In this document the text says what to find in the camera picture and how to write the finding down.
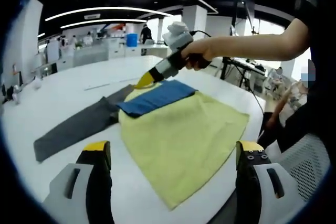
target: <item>black sleeve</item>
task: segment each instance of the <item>black sleeve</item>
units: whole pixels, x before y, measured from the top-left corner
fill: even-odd
[[[308,1],[301,0],[299,9],[296,11],[296,18],[301,20],[308,28],[316,22],[316,8]]]

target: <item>hand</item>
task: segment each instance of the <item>hand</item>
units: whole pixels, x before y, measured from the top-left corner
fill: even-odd
[[[273,118],[273,117],[271,117],[271,118],[267,121],[265,127],[266,127],[267,129],[271,129],[271,128],[274,127],[275,124],[276,124],[276,119]]]
[[[191,42],[186,48],[181,52],[183,58],[187,58],[189,54],[202,54],[203,58],[207,61],[212,61],[216,56],[213,52],[213,38],[200,39]],[[197,64],[192,66],[190,61],[186,64],[187,69],[194,68],[196,71],[200,70]]]

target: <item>yellow cloth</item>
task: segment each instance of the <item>yellow cloth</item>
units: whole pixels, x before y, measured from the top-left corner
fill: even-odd
[[[149,90],[134,90],[126,101]],[[219,170],[240,140],[248,118],[198,91],[137,119],[119,112],[125,145],[170,209]]]

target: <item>blue barrel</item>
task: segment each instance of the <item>blue barrel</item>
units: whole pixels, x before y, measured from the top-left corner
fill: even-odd
[[[126,35],[126,45],[128,47],[138,46],[138,35],[137,34],[127,34]]]

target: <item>folded blue fabric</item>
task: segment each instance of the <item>folded blue fabric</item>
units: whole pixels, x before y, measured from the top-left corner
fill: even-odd
[[[128,102],[118,103],[117,106],[128,116],[138,118],[153,110],[189,97],[195,93],[195,89],[179,81],[166,81],[159,87],[148,91]]]

